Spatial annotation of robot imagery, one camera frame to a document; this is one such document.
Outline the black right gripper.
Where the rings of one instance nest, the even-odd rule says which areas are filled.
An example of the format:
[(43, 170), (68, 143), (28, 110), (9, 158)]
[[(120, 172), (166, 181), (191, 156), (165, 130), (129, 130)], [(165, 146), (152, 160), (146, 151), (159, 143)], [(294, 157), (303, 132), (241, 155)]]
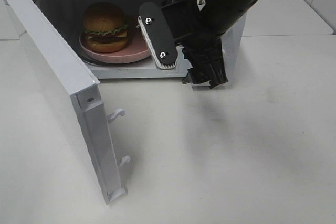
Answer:
[(228, 82), (220, 35), (202, 16), (199, 3), (206, 0), (166, 0), (160, 8), (145, 2), (139, 8), (138, 23), (147, 48), (158, 69), (177, 65), (176, 45), (183, 45), (184, 58), (192, 68), (183, 84), (209, 82), (209, 88)]

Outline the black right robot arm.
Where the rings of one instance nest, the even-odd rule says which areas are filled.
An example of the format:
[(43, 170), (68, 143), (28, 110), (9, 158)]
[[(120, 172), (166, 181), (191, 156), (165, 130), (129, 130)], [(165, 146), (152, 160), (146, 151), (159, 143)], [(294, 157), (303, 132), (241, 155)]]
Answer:
[(184, 83), (228, 82), (221, 37), (258, 0), (165, 0), (139, 9), (139, 26), (157, 68), (174, 69), (182, 47), (188, 69)]

